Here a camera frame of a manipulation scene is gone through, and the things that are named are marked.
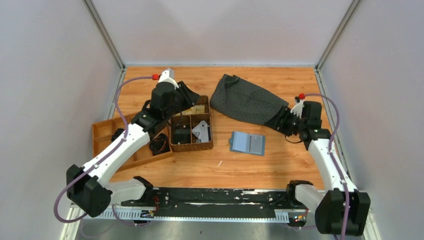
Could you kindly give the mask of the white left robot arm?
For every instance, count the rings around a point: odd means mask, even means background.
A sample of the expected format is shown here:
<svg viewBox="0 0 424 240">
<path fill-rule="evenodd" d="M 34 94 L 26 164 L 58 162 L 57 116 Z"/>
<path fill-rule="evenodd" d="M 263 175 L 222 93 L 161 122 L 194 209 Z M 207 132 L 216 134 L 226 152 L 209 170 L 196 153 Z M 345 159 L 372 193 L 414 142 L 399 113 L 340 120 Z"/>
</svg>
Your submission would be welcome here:
<svg viewBox="0 0 424 240">
<path fill-rule="evenodd" d="M 149 206 L 153 193 L 148 182 L 139 176 L 128 181 L 111 183 L 112 176 L 139 149 L 148 145 L 169 124 L 176 114 L 190 109 L 200 100 L 200 95 L 190 90 L 183 81 L 177 82 L 174 70 L 165 69 L 150 79 L 157 84 L 140 112 L 131 121 L 124 115 L 124 130 L 109 146 L 82 166 L 72 165 L 66 171 L 63 195 L 84 211 L 84 216 L 95 218 L 108 207 L 124 201 L 135 200 L 140 206 Z"/>
</svg>

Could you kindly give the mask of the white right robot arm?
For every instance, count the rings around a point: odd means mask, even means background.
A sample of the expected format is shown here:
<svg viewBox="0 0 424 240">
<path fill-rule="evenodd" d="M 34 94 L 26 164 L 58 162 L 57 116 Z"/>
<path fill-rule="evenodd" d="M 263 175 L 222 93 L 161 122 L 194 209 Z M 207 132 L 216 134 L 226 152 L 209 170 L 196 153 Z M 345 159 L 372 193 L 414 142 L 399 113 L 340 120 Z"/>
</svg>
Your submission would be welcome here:
<svg viewBox="0 0 424 240">
<path fill-rule="evenodd" d="M 295 135 L 318 167 L 325 192 L 319 192 L 307 180 L 291 180 L 286 186 L 285 201 L 292 209 L 301 205 L 314 214 L 315 226 L 321 234 L 362 236 L 371 205 L 366 192 L 359 191 L 343 168 L 335 147 L 333 131 L 322 128 L 322 105 L 306 101 L 308 94 L 295 97 L 295 106 L 284 106 L 265 126 L 284 134 Z"/>
</svg>

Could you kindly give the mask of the teal leather card holder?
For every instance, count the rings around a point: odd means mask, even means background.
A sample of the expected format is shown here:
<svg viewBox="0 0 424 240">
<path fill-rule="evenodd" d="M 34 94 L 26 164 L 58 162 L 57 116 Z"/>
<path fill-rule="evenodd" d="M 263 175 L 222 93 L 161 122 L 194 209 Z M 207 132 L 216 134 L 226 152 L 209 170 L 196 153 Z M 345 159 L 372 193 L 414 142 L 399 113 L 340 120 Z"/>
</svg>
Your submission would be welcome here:
<svg viewBox="0 0 424 240">
<path fill-rule="evenodd" d="M 229 139 L 229 151 L 236 153 L 244 153 L 249 155 L 254 155 L 249 153 L 249 143 L 250 135 L 256 135 L 246 132 L 233 131 Z"/>
</svg>

